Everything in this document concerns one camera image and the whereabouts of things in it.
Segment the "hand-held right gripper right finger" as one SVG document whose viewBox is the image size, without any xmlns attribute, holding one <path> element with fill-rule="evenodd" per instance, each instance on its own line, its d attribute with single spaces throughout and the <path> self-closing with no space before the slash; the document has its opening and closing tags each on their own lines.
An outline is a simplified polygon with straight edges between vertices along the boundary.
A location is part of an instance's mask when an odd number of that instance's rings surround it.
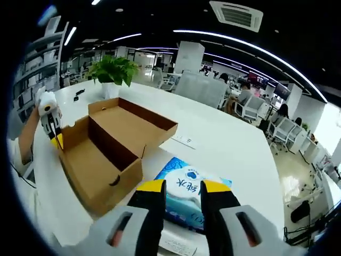
<svg viewBox="0 0 341 256">
<path fill-rule="evenodd" d="M 279 237 L 276 226 L 250 205 L 241 205 L 225 184 L 200 183 L 204 233 L 210 255 L 305 255 Z"/>
</svg>

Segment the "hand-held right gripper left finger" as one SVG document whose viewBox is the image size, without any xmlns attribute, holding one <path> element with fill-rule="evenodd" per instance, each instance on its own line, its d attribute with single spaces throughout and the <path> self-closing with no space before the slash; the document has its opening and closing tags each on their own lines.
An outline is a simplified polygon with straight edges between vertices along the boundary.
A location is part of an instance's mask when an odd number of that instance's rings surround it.
<svg viewBox="0 0 341 256">
<path fill-rule="evenodd" d="M 166 208 L 166 181 L 137 187 L 127 205 L 117 205 L 89 229 L 67 255 L 157 255 Z"/>
</svg>

